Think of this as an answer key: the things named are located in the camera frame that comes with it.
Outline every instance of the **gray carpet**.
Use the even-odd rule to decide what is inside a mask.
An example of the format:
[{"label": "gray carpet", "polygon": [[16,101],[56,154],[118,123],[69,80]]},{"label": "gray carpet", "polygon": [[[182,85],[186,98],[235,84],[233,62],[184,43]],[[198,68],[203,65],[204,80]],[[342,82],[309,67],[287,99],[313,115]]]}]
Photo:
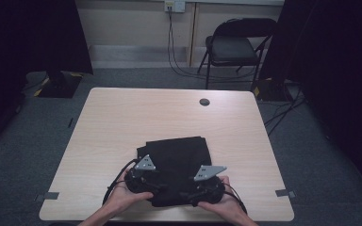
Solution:
[{"label": "gray carpet", "polygon": [[[214,74],[235,74],[229,69]],[[29,86],[44,73],[30,73]],[[81,81],[73,99],[35,98],[25,91],[21,112],[0,136],[0,225],[48,225],[39,219],[43,194],[55,176],[74,125],[94,87],[203,89],[205,81],[175,74],[171,69],[99,69]],[[247,83],[215,83],[211,89],[246,90]],[[296,87],[291,87],[296,94]],[[258,103],[263,121],[283,103]],[[74,119],[69,128],[69,121]],[[275,122],[268,126],[272,129]],[[260,225],[362,225],[362,178],[351,161],[326,138],[321,121],[309,105],[290,111],[270,136],[291,200],[292,222]]]}]

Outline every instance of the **black chair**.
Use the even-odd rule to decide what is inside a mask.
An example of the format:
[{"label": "black chair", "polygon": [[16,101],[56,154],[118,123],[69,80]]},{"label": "black chair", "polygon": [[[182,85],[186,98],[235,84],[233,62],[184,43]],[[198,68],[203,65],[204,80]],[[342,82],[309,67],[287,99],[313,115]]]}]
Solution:
[{"label": "black chair", "polygon": [[[213,36],[206,38],[206,53],[198,69],[199,73],[202,66],[207,65],[206,89],[210,77],[210,65],[239,66],[237,72],[243,66],[255,66],[253,79],[255,82],[265,44],[272,36],[275,25],[276,21],[268,18],[232,19],[220,24]],[[248,38],[260,37],[264,40],[254,48]]]}]

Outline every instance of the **hand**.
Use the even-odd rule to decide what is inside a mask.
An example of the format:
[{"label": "hand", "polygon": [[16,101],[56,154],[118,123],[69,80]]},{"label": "hand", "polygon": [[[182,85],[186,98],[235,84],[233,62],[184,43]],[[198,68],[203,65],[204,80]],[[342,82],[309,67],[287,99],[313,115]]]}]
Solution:
[{"label": "hand", "polygon": [[[234,194],[230,187],[229,178],[227,176],[219,177],[225,184],[225,191]],[[224,194],[222,199],[216,203],[199,202],[198,206],[219,215],[224,220],[238,226],[256,226],[246,214],[243,212],[239,203],[231,196]]]},{"label": "hand", "polygon": [[151,192],[135,194],[128,190],[127,185],[124,182],[124,176],[127,172],[128,169],[122,173],[119,180],[117,181],[119,183],[113,188],[105,204],[79,225],[104,225],[111,218],[114,218],[116,215],[124,212],[135,202],[154,197]]}]

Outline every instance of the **black pad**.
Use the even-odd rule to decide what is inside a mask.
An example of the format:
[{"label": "black pad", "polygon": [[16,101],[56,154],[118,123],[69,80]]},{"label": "black pad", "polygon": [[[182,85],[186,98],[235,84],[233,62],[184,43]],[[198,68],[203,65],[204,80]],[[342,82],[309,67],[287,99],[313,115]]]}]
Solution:
[{"label": "black pad", "polygon": [[167,185],[149,200],[154,207],[190,204],[181,194],[196,193],[193,177],[201,165],[211,166],[206,140],[202,137],[151,141],[137,152],[139,159],[149,154],[159,172],[150,177],[150,183]]}]

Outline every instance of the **wooden tabletop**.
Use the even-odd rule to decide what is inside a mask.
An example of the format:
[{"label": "wooden tabletop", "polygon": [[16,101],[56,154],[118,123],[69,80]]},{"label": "wooden tabletop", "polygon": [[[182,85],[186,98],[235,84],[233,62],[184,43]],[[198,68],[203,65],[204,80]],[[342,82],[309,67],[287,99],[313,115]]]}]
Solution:
[{"label": "wooden tabletop", "polygon": [[[210,104],[200,105],[206,98]],[[212,164],[228,169],[231,186],[256,221],[290,221],[294,213],[255,97],[248,91],[92,89],[49,192],[42,220],[83,220],[102,204],[107,187],[146,141],[204,137]],[[113,219],[222,221],[189,205],[155,208],[139,202]]]}]

